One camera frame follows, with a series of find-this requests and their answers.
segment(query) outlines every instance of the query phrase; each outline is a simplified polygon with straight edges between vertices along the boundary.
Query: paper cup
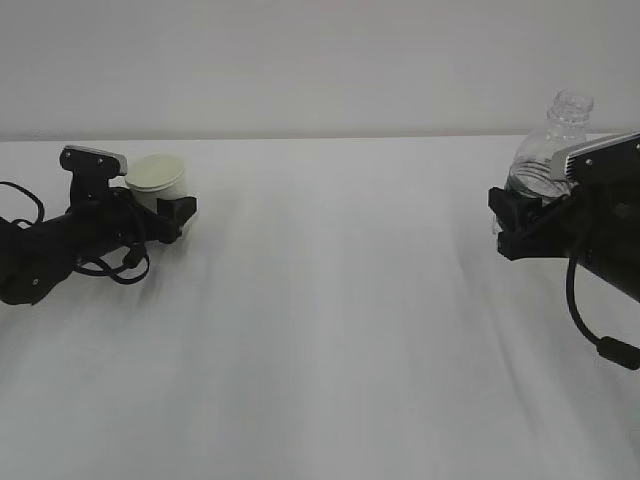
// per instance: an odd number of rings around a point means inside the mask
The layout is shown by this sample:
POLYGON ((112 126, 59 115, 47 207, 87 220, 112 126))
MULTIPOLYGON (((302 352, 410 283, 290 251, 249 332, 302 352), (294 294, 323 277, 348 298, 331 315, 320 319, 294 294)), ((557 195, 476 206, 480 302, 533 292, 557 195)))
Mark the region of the paper cup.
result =
POLYGON ((155 154, 141 158, 129 167, 124 179, 136 201, 157 212, 157 200, 186 197, 184 161, 174 155, 155 154))

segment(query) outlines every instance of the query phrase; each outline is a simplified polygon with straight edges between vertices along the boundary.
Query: plastic bottle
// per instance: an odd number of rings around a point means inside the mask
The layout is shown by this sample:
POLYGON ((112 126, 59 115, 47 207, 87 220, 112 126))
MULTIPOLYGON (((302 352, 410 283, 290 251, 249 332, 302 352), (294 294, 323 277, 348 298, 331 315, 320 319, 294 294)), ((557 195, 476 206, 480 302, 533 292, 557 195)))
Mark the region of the plastic bottle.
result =
POLYGON ((549 178, 555 152, 587 140, 586 127, 593 98, 562 90, 547 112, 547 122, 533 130, 518 148, 509 170, 506 189, 525 197, 542 198, 543 204, 567 195, 571 185, 549 178))

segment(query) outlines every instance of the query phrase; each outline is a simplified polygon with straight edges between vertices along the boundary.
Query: white wall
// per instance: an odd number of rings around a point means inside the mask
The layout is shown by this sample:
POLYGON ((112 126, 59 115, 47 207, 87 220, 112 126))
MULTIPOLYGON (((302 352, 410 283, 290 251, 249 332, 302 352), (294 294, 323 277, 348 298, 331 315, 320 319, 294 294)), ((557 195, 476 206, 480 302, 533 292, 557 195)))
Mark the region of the white wall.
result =
POLYGON ((640 126, 638 0, 8 0, 0 138, 640 126))

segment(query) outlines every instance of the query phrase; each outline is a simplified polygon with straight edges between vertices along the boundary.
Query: white tablecloth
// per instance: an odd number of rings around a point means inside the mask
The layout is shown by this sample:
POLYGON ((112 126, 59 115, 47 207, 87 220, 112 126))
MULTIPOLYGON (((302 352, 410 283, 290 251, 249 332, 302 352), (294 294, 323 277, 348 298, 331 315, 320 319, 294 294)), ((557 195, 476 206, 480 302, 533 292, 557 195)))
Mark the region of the white tablecloth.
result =
MULTIPOLYGON (((184 156, 199 216, 141 284, 0 306, 0 478, 640 478, 640 377, 573 326, 566 261, 495 253, 487 189, 520 140, 91 143, 184 156)), ((48 217, 61 147, 0 144, 48 217)), ((577 289, 640 343, 640 305, 577 289)))

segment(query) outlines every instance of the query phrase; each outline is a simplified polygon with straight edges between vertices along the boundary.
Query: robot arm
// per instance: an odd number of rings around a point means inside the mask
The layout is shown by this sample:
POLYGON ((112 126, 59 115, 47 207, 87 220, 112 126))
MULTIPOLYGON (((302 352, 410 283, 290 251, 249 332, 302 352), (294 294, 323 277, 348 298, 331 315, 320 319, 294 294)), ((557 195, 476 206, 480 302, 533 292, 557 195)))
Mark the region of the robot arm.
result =
POLYGON ((569 312, 598 353, 631 370, 640 368, 640 349, 611 337, 599 338, 585 325, 574 295, 578 264, 640 301, 640 133, 616 135, 557 152, 553 180, 569 181, 571 194, 543 206, 499 188, 489 206, 503 231, 498 252, 509 260, 569 258, 569 312))
POLYGON ((129 285, 149 271, 146 242, 170 244, 182 235, 182 227, 196 212, 196 199, 157 200, 157 213, 136 202, 130 190, 111 187, 109 181, 127 172, 122 155, 83 147, 65 147, 63 169, 73 174, 70 207, 64 215, 44 220, 44 206, 28 190, 0 182, 29 196, 38 207, 38 218, 8 222, 0 217, 0 301, 10 305, 36 304, 61 281, 77 272, 110 277, 129 285), (126 247, 122 264, 110 267, 102 256, 126 247), (122 277, 145 262, 144 271, 122 277), (93 264, 98 269, 87 268, 93 264))

